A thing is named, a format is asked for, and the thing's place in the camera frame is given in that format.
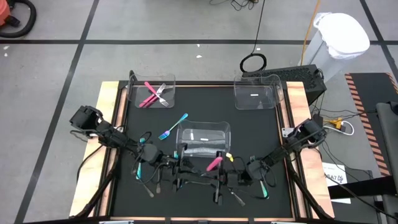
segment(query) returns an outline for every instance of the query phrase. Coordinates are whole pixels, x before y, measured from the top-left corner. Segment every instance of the white cable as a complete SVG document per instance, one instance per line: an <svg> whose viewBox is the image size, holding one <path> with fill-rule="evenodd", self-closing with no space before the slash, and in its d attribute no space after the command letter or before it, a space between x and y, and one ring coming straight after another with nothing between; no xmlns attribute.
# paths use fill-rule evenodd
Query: white cable
<svg viewBox="0 0 398 224"><path fill-rule="evenodd" d="M350 122L348 122L348 121L342 121L342 122L341 122L341 125L344 125L345 123L347 123L348 125L351 126L351 129L353 130L352 133L345 133L345 132L340 131L339 129L332 128L332 127L329 127L329 126L326 126L326 125L324 125L323 127L324 127L324 128L328 128L328 129L332 129L332 130L337 131L337 132L339 132L339 133L341 133L341 134L345 134L345 135L348 135L348 136L352 136L352 135L354 134L354 132L355 132L353 125L352 125Z"/></svg>

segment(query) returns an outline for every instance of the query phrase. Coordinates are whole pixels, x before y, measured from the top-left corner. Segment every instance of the wooden board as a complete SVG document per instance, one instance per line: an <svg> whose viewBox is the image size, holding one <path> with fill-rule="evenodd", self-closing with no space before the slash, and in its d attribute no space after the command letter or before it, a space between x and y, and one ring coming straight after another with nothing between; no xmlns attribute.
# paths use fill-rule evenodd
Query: wooden board
<svg viewBox="0 0 398 224"><path fill-rule="evenodd" d="M103 112L104 119L107 121L112 120L116 94L118 92L119 82L103 82L101 86L101 91L99 93L97 108ZM307 98L305 96L305 90L301 82L287 82L290 107L292 109L294 125L300 124L302 121L310 117L310 110L307 104ZM119 104L124 108L124 101ZM120 124L122 110L118 109L118 119L117 123ZM284 116L284 123L287 122L287 112L286 106L282 105L282 115ZM89 155L93 150L99 146L96 139L92 139L88 142L85 152L85 157ZM80 179L76 187L75 197L72 203L72 209L70 215L75 215L80 212L81 209L90 200L92 195L98 188L100 182L101 171L103 167L105 150L101 149L92 159L90 159L85 166L83 166L80 174ZM322 208L334 217L333 207L331 206L330 196L328 187L326 185L326 179L323 175L322 161L320 159L319 153L315 150L304 149L301 153L303 169L305 174L305 180L307 187L311 194L314 196L315 200L322 206ZM303 210L303 198L302 194L298 188L296 188L297 197L299 202L300 214L305 216ZM109 190L107 189L103 195L102 208L100 210L100 215L104 215L106 209L104 205L108 201Z"/></svg>

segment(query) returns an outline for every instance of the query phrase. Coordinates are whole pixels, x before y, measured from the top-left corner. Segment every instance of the black table surface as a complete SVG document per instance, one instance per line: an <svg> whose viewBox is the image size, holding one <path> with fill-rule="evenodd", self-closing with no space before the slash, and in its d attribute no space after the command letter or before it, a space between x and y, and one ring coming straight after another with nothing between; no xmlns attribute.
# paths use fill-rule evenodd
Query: black table surface
<svg viewBox="0 0 398 224"><path fill-rule="evenodd" d="M127 135L138 140L139 136L152 131L150 140L165 154L176 149L176 133L160 141L158 136L168 130L184 113L188 120L198 122L226 121L231 126L231 150L234 157L240 156L245 162L250 156L263 157L280 146L277 130L276 110L237 110L234 105L233 86L231 87L177 87L173 108L136 108L130 103L127 109ZM203 167L212 159L193 158L195 165ZM162 182L161 194L156 194L155 184L147 184L155 194L150 198L145 188L137 184L131 175L133 158L126 152L121 156L119 178L113 191L111 214L115 217L248 217L248 218L291 218L290 193L283 162L272 167L277 186L269 187L269 198L259 200L244 193L236 192L246 205L240 206L224 187L223 205L212 201L214 189L210 186L187 184L176 194L171 183ZM241 161L234 162L242 169ZM148 179L154 168L142 165L142 179ZM261 196L259 182L243 188L253 195Z"/></svg>

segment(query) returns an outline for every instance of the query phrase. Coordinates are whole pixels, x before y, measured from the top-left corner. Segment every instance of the black hose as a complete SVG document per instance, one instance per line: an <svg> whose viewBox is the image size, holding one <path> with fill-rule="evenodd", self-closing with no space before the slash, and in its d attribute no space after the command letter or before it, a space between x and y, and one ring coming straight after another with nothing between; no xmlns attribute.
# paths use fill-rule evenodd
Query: black hose
<svg viewBox="0 0 398 224"><path fill-rule="evenodd" d="M0 37L5 37L5 38L22 37L23 35L28 34L32 30L33 25L35 24L37 17L36 7L29 0L14 0L14 2L23 3L29 7L30 9L29 20L27 21L26 26L22 28L20 31L13 33L0 32Z"/></svg>

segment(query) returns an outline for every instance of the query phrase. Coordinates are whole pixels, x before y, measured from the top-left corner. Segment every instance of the trash can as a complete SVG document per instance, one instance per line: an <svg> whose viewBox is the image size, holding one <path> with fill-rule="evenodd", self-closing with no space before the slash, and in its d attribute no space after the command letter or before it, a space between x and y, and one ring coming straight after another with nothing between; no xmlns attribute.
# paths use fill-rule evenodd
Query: trash can
<svg viewBox="0 0 398 224"><path fill-rule="evenodd" d="M303 65L322 69L325 83L370 46L365 30L347 14L319 13L313 26L318 30L305 50Z"/></svg>

